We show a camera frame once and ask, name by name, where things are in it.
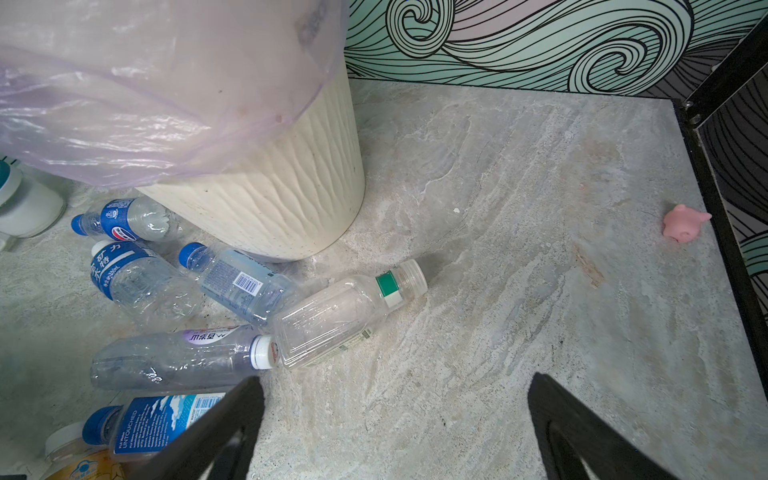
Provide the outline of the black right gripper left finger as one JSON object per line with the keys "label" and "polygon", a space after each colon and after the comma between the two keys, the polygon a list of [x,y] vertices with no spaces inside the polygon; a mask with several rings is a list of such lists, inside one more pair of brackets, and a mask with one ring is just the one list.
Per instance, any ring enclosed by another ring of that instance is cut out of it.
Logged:
{"label": "black right gripper left finger", "polygon": [[248,377],[178,439],[128,477],[245,479],[265,409],[260,379]]}

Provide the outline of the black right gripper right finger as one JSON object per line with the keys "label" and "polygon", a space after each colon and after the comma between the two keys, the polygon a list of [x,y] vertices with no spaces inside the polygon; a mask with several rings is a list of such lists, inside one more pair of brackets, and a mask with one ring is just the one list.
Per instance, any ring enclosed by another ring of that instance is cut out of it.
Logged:
{"label": "black right gripper right finger", "polygon": [[549,479],[672,479],[551,376],[535,373],[527,403]]}

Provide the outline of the red yellow tea bottle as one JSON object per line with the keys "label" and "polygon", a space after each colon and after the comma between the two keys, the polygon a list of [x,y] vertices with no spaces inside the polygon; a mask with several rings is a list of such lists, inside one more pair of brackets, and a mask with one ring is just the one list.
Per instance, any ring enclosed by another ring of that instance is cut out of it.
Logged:
{"label": "red yellow tea bottle", "polygon": [[67,425],[52,433],[45,442],[45,458],[50,466],[44,480],[123,480],[123,466],[113,460],[105,446],[94,446],[82,438],[83,422]]}

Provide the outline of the clear bottle green band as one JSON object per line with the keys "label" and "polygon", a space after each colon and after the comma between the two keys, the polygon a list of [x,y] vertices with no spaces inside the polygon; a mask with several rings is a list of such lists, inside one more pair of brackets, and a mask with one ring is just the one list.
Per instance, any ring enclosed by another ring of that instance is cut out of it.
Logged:
{"label": "clear bottle green band", "polygon": [[273,335],[283,366],[308,366],[367,339],[389,314],[422,297],[425,275],[414,259],[378,276],[352,275],[283,308]]}

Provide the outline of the white ribbed waste bin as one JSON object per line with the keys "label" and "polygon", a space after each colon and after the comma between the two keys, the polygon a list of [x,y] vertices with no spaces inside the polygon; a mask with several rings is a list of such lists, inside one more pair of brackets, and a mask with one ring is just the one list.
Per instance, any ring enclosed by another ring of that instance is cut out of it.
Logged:
{"label": "white ribbed waste bin", "polygon": [[218,175],[141,188],[218,240],[277,261],[333,244],[364,199],[365,173],[346,68],[278,138]]}

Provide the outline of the pink plastic bin liner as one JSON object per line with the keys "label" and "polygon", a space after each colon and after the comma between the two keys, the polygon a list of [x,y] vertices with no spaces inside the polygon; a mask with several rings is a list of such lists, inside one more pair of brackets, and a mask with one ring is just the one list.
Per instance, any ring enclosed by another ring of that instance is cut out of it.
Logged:
{"label": "pink plastic bin liner", "polygon": [[335,76],[345,1],[5,1],[1,151],[101,187],[217,174]]}

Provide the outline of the blue mountain label bottle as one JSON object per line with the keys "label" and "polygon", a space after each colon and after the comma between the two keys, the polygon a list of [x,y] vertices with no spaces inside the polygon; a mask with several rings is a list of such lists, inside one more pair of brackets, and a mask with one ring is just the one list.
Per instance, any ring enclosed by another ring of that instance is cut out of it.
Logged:
{"label": "blue mountain label bottle", "polygon": [[88,445],[105,447],[120,463],[142,462],[175,441],[224,397],[224,392],[135,397],[92,413],[81,436]]}

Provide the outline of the crushed purple label bottle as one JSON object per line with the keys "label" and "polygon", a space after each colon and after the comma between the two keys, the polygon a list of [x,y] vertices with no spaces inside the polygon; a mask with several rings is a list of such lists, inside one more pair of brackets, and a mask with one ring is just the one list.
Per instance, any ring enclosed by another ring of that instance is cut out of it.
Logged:
{"label": "crushed purple label bottle", "polygon": [[273,337],[250,325],[123,338],[95,354],[91,384],[104,390],[232,387],[279,361]]}

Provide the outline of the light blue label bottle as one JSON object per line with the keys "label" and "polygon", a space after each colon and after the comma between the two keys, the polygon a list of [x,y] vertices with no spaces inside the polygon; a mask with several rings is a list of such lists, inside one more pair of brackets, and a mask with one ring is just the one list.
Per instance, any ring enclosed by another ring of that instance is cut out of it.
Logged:
{"label": "light blue label bottle", "polygon": [[188,243],[178,261],[205,295],[256,327],[269,329],[277,313],[306,296],[303,285],[222,242]]}

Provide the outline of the blue Chinese label water bottle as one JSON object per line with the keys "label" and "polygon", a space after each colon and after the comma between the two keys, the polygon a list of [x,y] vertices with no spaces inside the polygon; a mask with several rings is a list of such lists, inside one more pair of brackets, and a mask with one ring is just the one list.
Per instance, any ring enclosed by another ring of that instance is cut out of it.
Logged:
{"label": "blue Chinese label water bottle", "polygon": [[204,302],[193,280],[132,241],[96,242],[91,247],[90,278],[102,295],[147,333],[183,328]]}

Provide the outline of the small pink pig toy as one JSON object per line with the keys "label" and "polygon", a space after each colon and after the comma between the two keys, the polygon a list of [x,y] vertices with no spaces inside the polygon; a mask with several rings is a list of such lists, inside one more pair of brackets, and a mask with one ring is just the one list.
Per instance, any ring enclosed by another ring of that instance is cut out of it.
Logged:
{"label": "small pink pig toy", "polygon": [[678,243],[689,243],[699,237],[702,225],[711,219],[708,212],[678,204],[664,216],[662,235]]}

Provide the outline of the Pepsi label water bottle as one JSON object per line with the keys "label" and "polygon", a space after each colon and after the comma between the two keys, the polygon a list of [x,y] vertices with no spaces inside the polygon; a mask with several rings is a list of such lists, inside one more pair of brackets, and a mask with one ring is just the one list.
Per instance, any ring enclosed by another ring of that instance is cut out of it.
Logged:
{"label": "Pepsi label water bottle", "polygon": [[116,241],[168,242],[183,234],[181,219],[149,197],[96,201],[70,226],[83,237]]}

